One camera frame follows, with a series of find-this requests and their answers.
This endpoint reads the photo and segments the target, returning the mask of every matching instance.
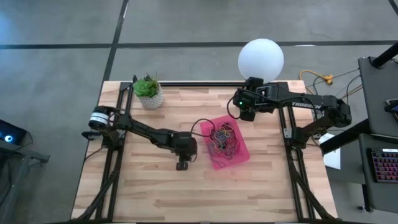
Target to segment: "wooden table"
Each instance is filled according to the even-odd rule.
[[[303,81],[288,81],[294,92],[305,92]],[[105,82],[99,105],[116,106],[120,82]],[[164,104],[144,110],[134,97],[134,119],[154,128],[188,131],[199,118],[227,114],[233,87],[163,87]],[[237,114],[233,105],[231,112]],[[297,126],[312,122],[309,109],[294,108]],[[127,134],[114,222],[276,222],[297,221],[278,111],[258,113],[254,122],[238,120],[250,160],[213,170],[202,137],[198,158],[187,171],[176,171],[177,157],[148,140]],[[200,125],[194,129],[200,133]],[[92,141],[87,154],[100,147]],[[312,192],[336,217],[321,150],[307,146],[305,166]],[[79,216],[98,193],[106,150],[84,164],[72,218]],[[300,194],[305,209],[303,193]]]

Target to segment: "white globe light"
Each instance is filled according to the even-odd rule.
[[[272,40],[257,39],[246,44],[238,58],[238,67],[245,79],[262,78],[264,83],[278,77],[284,66],[284,53]]]

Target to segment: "white paper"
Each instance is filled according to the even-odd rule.
[[[319,142],[322,144],[325,141],[327,141],[328,139],[333,138],[334,135],[326,133],[324,134],[320,139]],[[323,163],[325,164],[325,166],[327,167],[331,167],[334,169],[341,169],[341,163],[340,163],[340,148],[329,152],[328,154],[323,156]]]

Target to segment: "rgb keyboard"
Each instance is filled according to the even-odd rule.
[[[398,184],[398,149],[371,149],[376,182]]]

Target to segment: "pink basket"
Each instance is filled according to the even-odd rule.
[[[221,151],[215,152],[214,148],[216,147],[216,141],[214,141],[214,138],[207,137],[205,138],[205,143],[207,145],[211,161],[213,163],[213,168],[215,170],[219,170],[221,168],[231,166],[233,164],[239,164],[244,161],[248,161],[250,159],[250,154],[248,151],[248,148],[246,147],[242,134],[239,130],[238,124],[235,119],[231,118],[229,115],[222,116],[220,118],[212,119],[211,120],[215,126],[216,129],[220,128],[220,125],[227,124],[228,126],[231,126],[234,132],[234,137],[236,144],[236,150],[234,150],[233,155],[231,154],[226,154]],[[210,135],[213,134],[214,132],[211,132],[213,130],[213,125],[206,121],[203,123],[200,123],[201,127],[201,133],[203,135]]]

